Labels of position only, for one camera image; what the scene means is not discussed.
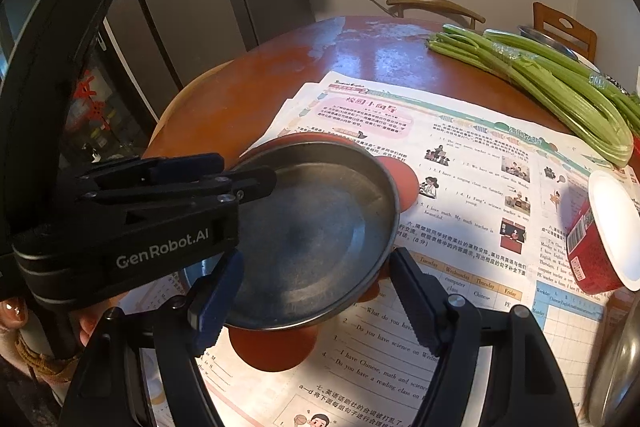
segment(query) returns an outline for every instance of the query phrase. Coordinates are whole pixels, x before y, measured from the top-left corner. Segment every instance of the cartoon boy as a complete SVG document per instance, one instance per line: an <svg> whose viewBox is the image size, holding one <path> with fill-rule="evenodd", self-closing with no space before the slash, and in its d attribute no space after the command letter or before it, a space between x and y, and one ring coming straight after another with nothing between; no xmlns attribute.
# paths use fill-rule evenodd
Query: cartoon boy
<svg viewBox="0 0 640 427"><path fill-rule="evenodd" d="M329 417L325 414L315 414L308 423L311 427L327 427L329 425Z"/></svg>

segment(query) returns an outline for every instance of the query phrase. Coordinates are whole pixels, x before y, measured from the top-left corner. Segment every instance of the white lid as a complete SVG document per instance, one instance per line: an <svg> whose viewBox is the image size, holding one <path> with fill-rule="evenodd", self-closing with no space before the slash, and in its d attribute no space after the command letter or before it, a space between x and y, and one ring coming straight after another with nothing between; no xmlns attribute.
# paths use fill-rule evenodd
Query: white lid
<svg viewBox="0 0 640 427"><path fill-rule="evenodd" d="M594 171L589 202L616 274L631 291L640 290L640 215L631 196L611 174Z"/></svg>

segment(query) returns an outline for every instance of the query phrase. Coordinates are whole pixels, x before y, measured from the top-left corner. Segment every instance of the newspaper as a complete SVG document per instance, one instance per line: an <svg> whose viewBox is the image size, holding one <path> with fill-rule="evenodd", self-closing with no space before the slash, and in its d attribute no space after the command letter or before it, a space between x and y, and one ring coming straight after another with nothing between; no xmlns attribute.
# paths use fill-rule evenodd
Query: newspaper
<svg viewBox="0 0 640 427"><path fill-rule="evenodd" d="M521 303L532 309L578 419L589 425L585 396L594 360L631 297L582 293L567 263L566 234L595 169L612 172L640 206L632 169L614 168L577 137L535 123L333 72L287 100L254 146L305 131L350 138L413 168L420 196L401 215L396 245L407 247L447 292L478 307L508 311ZM177 291L175 277L166 278L127 296L127 305L154 307ZM405 427L436 363L385 281L374 301L323 323L313 352L294 369L249 367L226 329L198 365L227 427ZM465 426L478 425L489 363L489 348L481 348ZM168 426L159 375L154 378L158 425Z"/></svg>

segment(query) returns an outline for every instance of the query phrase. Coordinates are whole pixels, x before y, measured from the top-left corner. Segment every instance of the round table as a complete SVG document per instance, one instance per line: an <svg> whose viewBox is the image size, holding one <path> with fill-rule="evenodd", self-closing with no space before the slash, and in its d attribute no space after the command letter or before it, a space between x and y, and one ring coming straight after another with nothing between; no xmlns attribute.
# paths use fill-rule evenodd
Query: round table
<svg viewBox="0 0 640 427"><path fill-rule="evenodd" d="M218 152L233 165L287 98L331 70L443 94L568 132L549 111L500 78L428 50L425 39L440 29L420 20L347 16L265 42L200 83L145 156Z"/></svg>

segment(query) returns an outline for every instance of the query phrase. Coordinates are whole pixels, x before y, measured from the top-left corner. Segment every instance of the metal bowl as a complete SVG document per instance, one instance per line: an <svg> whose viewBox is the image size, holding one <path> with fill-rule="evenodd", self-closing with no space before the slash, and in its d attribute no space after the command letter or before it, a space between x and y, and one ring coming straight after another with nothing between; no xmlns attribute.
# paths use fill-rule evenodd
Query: metal bowl
<svg viewBox="0 0 640 427"><path fill-rule="evenodd" d="M332 141L276 146L236 169L269 166L276 188L239 207L244 280L226 319L249 330L312 325L353 304L374 282L398 229L388 171L366 150ZM217 259L185 269L189 284Z"/></svg>
<svg viewBox="0 0 640 427"><path fill-rule="evenodd" d="M562 55L566 55L567 57L575 60L576 62L580 62L578 55L573 51L567 48L564 44L552 39L548 35L545 35L538 30L530 28L529 26L518 26L520 30L520 34L527 39L531 39L532 41L539 42L540 44L544 44L545 46L549 46L550 48L555 49L557 52L560 52Z"/></svg>

